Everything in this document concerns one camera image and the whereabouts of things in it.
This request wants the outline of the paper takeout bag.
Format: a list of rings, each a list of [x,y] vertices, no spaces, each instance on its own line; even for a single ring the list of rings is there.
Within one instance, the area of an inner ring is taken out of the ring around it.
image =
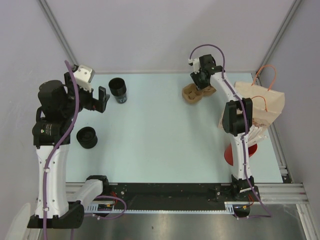
[[[276,75],[267,88],[256,85],[257,78],[255,76],[252,83],[237,81],[234,86],[244,98],[252,99],[252,124],[265,130],[282,113],[285,106],[285,94],[272,90],[277,78]]]

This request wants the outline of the tall black tumbler cup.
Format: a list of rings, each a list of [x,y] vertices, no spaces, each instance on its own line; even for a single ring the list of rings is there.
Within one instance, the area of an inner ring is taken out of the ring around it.
[[[108,83],[111,94],[119,104],[127,101],[127,87],[124,79],[120,77],[113,78]]]

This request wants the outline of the brown pulp cup carrier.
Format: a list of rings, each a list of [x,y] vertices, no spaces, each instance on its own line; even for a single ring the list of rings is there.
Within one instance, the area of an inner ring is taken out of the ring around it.
[[[203,89],[198,89],[195,83],[190,83],[182,89],[182,97],[188,104],[196,104],[203,97],[213,95],[217,90],[209,85]]]

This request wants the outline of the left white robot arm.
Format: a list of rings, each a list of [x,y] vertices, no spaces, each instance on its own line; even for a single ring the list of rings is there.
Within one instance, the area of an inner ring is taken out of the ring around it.
[[[105,175],[90,175],[71,199],[67,199],[66,191],[67,157],[75,119],[82,109],[103,113],[109,98],[102,86],[95,99],[92,91],[74,86],[71,80],[65,83],[50,80],[39,87],[41,106],[32,129],[39,189],[37,207],[27,225],[29,229],[78,229],[85,208],[96,197],[105,200],[110,196]]]

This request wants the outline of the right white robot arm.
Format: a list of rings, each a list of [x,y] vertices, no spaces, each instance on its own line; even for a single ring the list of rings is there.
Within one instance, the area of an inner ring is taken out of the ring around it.
[[[222,66],[194,66],[191,78],[197,87],[212,86],[223,93],[225,107],[222,127],[229,134],[233,164],[231,171],[231,196],[242,201],[252,192],[254,178],[249,165],[249,131],[252,126],[253,102],[251,98],[242,97],[229,82]]]

